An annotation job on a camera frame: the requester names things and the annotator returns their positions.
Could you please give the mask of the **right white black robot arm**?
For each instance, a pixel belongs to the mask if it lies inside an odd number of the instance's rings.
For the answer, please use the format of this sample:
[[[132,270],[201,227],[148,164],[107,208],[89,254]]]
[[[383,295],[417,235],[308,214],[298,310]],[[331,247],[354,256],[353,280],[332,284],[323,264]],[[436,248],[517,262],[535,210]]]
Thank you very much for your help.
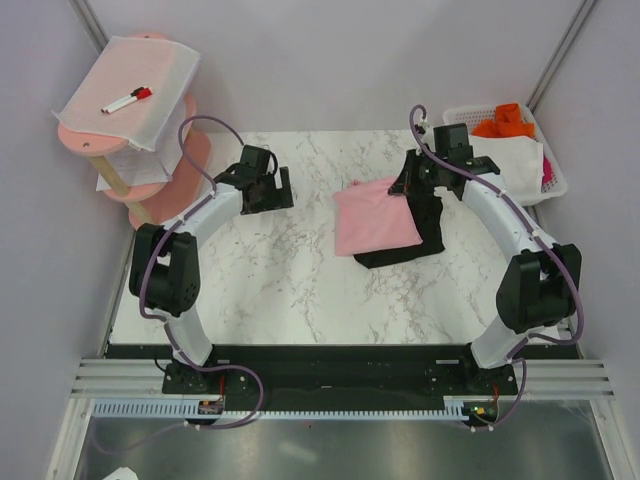
[[[530,339],[556,345],[580,339],[582,255],[575,245],[556,242],[508,193],[494,161],[474,155],[465,125],[434,128],[433,147],[425,141],[425,127],[410,125],[417,146],[407,151],[390,194],[418,199],[447,189],[479,218],[507,262],[496,318],[470,343],[471,360],[457,371],[460,386],[477,394],[493,383],[493,369],[511,362]]]

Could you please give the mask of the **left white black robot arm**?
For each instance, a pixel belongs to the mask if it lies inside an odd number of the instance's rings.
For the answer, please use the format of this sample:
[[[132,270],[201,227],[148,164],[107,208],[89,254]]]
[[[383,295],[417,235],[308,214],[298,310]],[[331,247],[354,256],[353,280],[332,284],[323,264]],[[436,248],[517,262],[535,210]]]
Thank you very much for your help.
[[[240,160],[213,179],[213,186],[183,212],[161,225],[138,227],[129,291],[140,315],[163,325],[173,356],[188,365],[185,382],[208,393],[219,382],[209,363],[213,345],[196,308],[201,290],[199,250],[225,223],[238,215],[294,206],[289,170],[272,151],[246,145]]]

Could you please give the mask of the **pink t shirt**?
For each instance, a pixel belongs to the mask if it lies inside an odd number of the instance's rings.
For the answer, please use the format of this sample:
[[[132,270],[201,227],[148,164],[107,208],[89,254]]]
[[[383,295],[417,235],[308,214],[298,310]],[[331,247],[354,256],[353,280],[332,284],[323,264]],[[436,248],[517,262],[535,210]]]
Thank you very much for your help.
[[[394,181],[394,177],[354,181],[332,195],[337,256],[412,247],[422,242],[407,198],[388,193]]]

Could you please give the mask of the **black cloth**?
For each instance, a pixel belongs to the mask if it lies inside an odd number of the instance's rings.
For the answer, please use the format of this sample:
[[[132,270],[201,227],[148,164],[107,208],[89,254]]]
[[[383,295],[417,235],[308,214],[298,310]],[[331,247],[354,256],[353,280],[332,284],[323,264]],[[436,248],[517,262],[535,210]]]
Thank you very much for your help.
[[[440,226],[442,199],[435,195],[409,197],[408,206],[421,242],[413,246],[356,254],[356,262],[367,269],[375,269],[436,255],[445,250]]]

